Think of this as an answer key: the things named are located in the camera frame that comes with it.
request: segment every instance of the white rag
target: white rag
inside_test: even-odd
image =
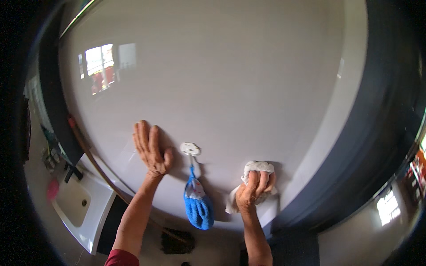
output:
[[[268,172],[268,180],[269,181],[269,175],[274,172],[273,165],[267,162],[257,162],[257,161],[250,161],[248,162],[244,167],[244,174],[241,176],[241,180],[244,182],[245,185],[248,185],[248,173],[250,171],[265,171]],[[226,209],[225,211],[227,213],[238,213],[239,209],[237,206],[237,202],[235,201],[235,194],[240,186],[236,187],[231,193],[229,194],[229,198],[226,202]],[[277,190],[275,187],[272,188],[270,192],[263,192],[260,197],[255,201],[254,204],[262,203],[266,200],[267,197],[270,195],[275,195],[277,193]]]

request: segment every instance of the blue towel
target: blue towel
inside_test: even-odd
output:
[[[210,229],[213,226],[213,205],[200,181],[195,178],[192,164],[191,175],[185,187],[184,201],[188,219],[193,226],[202,230]]]

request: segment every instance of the white adhesive hook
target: white adhesive hook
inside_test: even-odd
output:
[[[198,156],[201,153],[200,148],[191,142],[182,143],[180,148],[181,148],[181,152],[189,156]]]

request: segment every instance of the red sleeve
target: red sleeve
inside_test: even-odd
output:
[[[139,259],[125,250],[113,249],[109,253],[105,266],[139,266]]]

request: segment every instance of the cloth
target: cloth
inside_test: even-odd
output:
[[[125,250],[113,249],[104,266],[139,266],[139,259]]]
[[[265,171],[268,172],[268,181],[269,181],[269,175],[271,175],[274,172],[273,165],[267,162],[258,162],[258,161],[250,161],[248,162],[244,167],[244,174],[241,176],[241,180],[244,182],[244,184],[248,184],[248,173],[250,171]],[[235,200],[235,195],[237,193],[237,190],[240,186],[236,187],[231,193],[229,194],[228,200],[226,202],[226,209],[225,211],[227,213],[238,213],[239,209],[237,206],[237,202]],[[277,190],[275,187],[272,188],[270,192],[263,192],[260,197],[255,201],[254,204],[259,204],[264,202],[270,195],[275,195],[277,193]]]
[[[185,186],[184,201],[189,221],[201,230],[210,229],[214,223],[213,205],[204,192],[203,186],[194,175],[191,164],[191,175]]]

